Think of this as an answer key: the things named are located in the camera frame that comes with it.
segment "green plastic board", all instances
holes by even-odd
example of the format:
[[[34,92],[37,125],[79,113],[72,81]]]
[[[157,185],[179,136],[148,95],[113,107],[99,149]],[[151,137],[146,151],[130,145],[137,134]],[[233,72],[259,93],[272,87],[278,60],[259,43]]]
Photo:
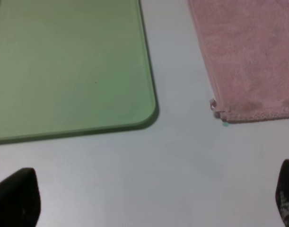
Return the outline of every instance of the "green plastic board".
[[[155,107],[138,0],[0,0],[0,140],[140,126]]]

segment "pink towel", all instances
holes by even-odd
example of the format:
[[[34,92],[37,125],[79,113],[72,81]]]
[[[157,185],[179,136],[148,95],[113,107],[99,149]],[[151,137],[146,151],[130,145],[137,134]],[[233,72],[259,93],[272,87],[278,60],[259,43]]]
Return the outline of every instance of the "pink towel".
[[[228,122],[289,118],[289,0],[190,0],[216,101]]]

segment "gray surface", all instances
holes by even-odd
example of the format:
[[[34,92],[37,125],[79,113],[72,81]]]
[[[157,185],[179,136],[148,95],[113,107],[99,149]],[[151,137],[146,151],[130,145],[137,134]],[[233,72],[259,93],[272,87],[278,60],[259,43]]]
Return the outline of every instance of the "gray surface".
[[[0,146],[0,180],[34,167],[38,227],[282,227],[275,203],[289,120],[230,125],[186,0],[143,0],[160,116],[141,131]]]

